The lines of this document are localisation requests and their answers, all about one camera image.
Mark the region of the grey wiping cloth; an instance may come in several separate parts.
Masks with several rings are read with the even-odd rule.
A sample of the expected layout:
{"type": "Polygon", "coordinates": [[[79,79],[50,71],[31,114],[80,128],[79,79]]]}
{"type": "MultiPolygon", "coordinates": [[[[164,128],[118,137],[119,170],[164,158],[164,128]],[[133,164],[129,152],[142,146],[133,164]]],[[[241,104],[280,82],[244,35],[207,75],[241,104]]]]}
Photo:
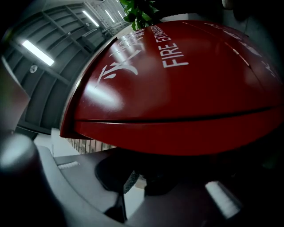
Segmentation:
{"type": "Polygon", "coordinates": [[[136,171],[133,171],[128,179],[126,180],[124,186],[123,186],[123,193],[126,194],[130,191],[130,189],[135,185],[139,178],[140,174],[136,171]]]}

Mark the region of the green potted plant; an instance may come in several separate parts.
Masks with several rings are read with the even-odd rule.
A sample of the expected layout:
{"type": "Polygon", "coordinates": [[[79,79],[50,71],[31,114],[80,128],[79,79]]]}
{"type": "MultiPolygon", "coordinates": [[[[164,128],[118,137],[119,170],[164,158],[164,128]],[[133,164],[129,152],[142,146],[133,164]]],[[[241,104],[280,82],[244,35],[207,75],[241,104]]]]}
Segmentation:
{"type": "Polygon", "coordinates": [[[156,7],[155,0],[119,0],[126,16],[123,18],[131,23],[134,31],[161,22],[161,12],[156,7]]]}

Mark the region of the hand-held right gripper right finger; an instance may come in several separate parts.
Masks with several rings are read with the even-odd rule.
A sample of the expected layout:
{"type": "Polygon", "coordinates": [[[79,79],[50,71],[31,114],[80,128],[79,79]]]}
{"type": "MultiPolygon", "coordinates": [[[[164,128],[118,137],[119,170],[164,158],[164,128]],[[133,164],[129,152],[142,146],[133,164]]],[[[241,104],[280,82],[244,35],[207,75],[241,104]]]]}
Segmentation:
{"type": "Polygon", "coordinates": [[[228,227],[243,208],[226,184],[233,165],[212,157],[165,157],[142,173],[144,199],[128,227],[228,227]]]}

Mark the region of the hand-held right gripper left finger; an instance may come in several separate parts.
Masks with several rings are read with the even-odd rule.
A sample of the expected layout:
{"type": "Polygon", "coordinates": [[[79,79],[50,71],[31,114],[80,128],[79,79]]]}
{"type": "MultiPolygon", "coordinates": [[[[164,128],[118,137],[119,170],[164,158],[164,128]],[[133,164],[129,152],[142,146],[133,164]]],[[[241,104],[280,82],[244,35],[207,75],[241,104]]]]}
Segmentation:
{"type": "Polygon", "coordinates": [[[123,194],[133,170],[130,157],[114,148],[55,158],[67,187],[62,205],[68,227],[128,227],[123,194]]]}

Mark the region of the red fire extinguisher box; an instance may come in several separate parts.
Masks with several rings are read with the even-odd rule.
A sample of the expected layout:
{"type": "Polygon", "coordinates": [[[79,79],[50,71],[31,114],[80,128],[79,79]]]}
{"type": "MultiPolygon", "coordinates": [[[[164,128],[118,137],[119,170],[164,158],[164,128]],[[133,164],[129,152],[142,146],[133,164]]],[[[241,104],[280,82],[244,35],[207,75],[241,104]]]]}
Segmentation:
{"type": "Polygon", "coordinates": [[[197,20],[110,41],[75,85],[60,135],[162,155],[237,149],[284,124],[284,84],[252,40],[197,20]]]}

